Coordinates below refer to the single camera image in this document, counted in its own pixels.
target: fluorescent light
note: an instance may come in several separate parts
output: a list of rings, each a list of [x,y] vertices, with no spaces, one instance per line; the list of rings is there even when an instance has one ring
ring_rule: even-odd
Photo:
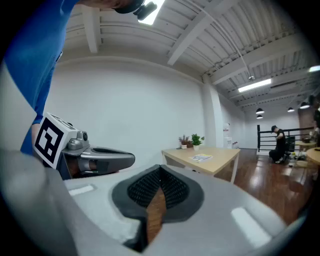
[[[319,66],[312,66],[309,68],[309,72],[315,72],[320,70],[320,65]]]
[[[158,15],[158,12],[160,11],[160,8],[164,4],[165,0],[145,0],[144,5],[146,6],[150,2],[156,4],[157,8],[153,12],[151,12],[150,15],[147,16],[144,20],[138,20],[138,22],[152,25],[155,22],[156,16]]]
[[[247,85],[245,87],[239,88],[238,90],[239,90],[239,93],[242,93],[244,91],[248,91],[248,90],[260,87],[260,86],[266,86],[266,85],[269,85],[269,84],[271,84],[271,79],[263,80],[263,81],[260,81],[260,82],[255,82],[253,84],[250,84],[250,85]]]

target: white pillar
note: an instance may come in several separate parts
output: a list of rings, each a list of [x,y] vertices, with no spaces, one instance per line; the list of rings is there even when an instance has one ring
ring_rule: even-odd
[[[224,124],[219,94],[207,74],[203,75],[202,102],[205,124],[205,144],[209,147],[224,147]]]

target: green plant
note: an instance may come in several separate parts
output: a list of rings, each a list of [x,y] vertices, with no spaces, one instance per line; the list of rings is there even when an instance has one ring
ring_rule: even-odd
[[[205,140],[205,137],[200,138],[200,136],[198,136],[197,134],[192,134],[191,140],[192,140],[192,144],[194,146],[198,146],[198,145],[202,144],[202,141]]]
[[[189,141],[189,136],[183,135],[183,137],[179,137],[179,141],[181,142],[181,145],[187,145]]]

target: wooden floor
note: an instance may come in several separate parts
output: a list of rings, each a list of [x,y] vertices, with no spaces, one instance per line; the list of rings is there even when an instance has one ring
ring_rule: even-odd
[[[307,202],[312,189],[312,173],[315,165],[307,171],[303,168],[272,163],[268,156],[257,156],[255,149],[240,151],[234,184],[272,208],[287,224],[297,219],[299,210]],[[215,175],[216,178],[231,180],[233,162]],[[147,208],[147,235],[149,243],[161,229],[161,219],[166,212],[165,197],[161,189]]]

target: person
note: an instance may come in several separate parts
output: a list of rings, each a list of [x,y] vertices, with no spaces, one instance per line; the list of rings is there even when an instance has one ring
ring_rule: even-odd
[[[3,59],[16,86],[36,112],[21,152],[33,154],[32,142],[35,142],[43,118],[51,79],[62,53],[66,25],[74,5],[130,13],[142,3],[143,0],[45,0],[20,28]]]
[[[269,156],[276,164],[280,164],[286,152],[286,137],[284,131],[275,125],[271,127],[271,132],[276,134],[276,146],[269,152]]]
[[[317,139],[317,147],[320,147],[320,101],[313,95],[309,96],[309,104],[314,109],[314,132],[313,136]]]

